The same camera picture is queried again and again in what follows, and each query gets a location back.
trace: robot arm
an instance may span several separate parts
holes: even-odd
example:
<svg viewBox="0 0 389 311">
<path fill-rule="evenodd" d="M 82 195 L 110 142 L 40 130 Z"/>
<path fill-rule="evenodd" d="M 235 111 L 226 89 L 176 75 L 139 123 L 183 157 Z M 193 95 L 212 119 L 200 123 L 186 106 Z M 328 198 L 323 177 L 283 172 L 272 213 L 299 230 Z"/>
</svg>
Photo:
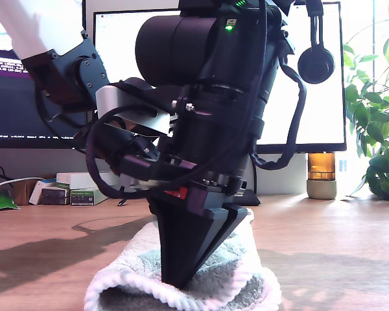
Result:
<svg viewBox="0 0 389 311">
<path fill-rule="evenodd" d="M 136 58 L 145 80 L 114 84 L 82 27 L 66 24 L 64 1 L 0 0 L 0 21 L 63 112 L 98 109 L 99 119 L 82 129 L 89 173 L 107 196 L 147 198 L 158 217 L 162 280 L 184 287 L 247 214 L 233 196 L 244 187 L 279 67 L 300 86 L 292 125 L 298 131 L 306 90 L 287 66 L 294 47 L 282 29 L 293 1 L 180 0 L 180 16 L 153 17 L 139 32 Z M 322 14 L 321 0 L 307 4 L 310 14 Z M 108 125 L 113 118 L 132 132 Z M 289 142 L 283 165 L 294 153 L 294 133 Z M 105 184 L 96 155 L 125 184 L 148 190 L 124 193 Z"/>
</svg>

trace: white towel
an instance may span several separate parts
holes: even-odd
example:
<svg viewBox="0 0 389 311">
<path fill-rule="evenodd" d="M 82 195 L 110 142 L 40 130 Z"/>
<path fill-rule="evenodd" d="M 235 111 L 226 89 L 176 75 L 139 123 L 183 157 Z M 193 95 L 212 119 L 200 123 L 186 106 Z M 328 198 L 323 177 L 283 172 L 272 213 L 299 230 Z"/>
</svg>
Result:
<svg viewBox="0 0 389 311">
<path fill-rule="evenodd" d="M 261 265 L 252 220 L 249 210 L 184 290 L 161 282 L 158 224 L 147 224 L 119 257 L 93 278 L 84 310 L 278 310 L 280 286 L 276 276 Z"/>
</svg>

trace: computer monitor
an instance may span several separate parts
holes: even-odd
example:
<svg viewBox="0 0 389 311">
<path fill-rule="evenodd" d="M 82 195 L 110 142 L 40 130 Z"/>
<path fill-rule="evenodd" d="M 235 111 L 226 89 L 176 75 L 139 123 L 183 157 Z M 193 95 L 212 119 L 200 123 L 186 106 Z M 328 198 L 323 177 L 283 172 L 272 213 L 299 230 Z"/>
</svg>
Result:
<svg viewBox="0 0 389 311">
<path fill-rule="evenodd" d="M 111 82 L 131 76 L 142 78 L 135 57 L 136 38 L 143 23 L 152 16 L 179 14 L 177 6 L 161 10 L 128 10 L 94 12 L 93 39 Z M 298 59 L 311 46 L 310 19 L 305 5 L 290 9 L 287 29 L 296 54 L 289 56 L 289 65 L 298 69 Z M 324 44 L 336 61 L 332 77 L 318 85 L 307 84 L 305 111 L 298 132 L 299 153 L 346 150 L 346 118 L 344 108 L 344 72 L 340 3 L 325 3 Z M 258 141 L 260 154 L 282 153 L 298 101 L 298 86 L 281 70 L 277 75 L 263 120 L 265 127 Z"/>
<path fill-rule="evenodd" d="M 84 23 L 82 0 L 72 0 L 78 19 Z M 60 112 L 57 105 L 45 99 L 50 116 Z M 70 117 L 79 124 L 86 124 L 86 113 Z M 51 126 L 69 142 L 79 148 L 73 137 L 78 130 L 62 121 Z M 69 148 L 44 125 L 36 111 L 34 82 L 13 51 L 12 40 L 0 24 L 0 148 Z"/>
</svg>

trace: wooden desk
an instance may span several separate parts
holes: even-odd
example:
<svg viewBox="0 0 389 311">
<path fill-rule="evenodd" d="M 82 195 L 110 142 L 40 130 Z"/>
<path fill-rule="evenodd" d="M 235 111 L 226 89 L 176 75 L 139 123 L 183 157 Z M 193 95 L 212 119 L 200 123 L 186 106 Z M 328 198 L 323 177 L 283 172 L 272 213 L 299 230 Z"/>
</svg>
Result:
<svg viewBox="0 0 389 311">
<path fill-rule="evenodd" d="M 253 229 L 281 310 L 389 311 L 389 202 L 261 201 Z M 83 310 L 94 274 L 151 219 L 145 201 L 116 203 L 0 212 L 0 311 Z"/>
</svg>

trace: black headphones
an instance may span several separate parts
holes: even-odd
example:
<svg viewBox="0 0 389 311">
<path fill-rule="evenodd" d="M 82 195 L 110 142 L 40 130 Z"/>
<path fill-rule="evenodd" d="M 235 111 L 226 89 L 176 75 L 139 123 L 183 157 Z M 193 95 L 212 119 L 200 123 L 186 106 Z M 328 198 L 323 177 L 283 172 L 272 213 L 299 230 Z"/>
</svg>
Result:
<svg viewBox="0 0 389 311">
<path fill-rule="evenodd" d="M 326 81 L 335 71 L 335 59 L 324 47 L 323 4 L 321 0 L 306 0 L 311 19 L 311 48 L 307 49 L 298 61 L 298 72 L 304 81 L 319 84 Z"/>
</svg>

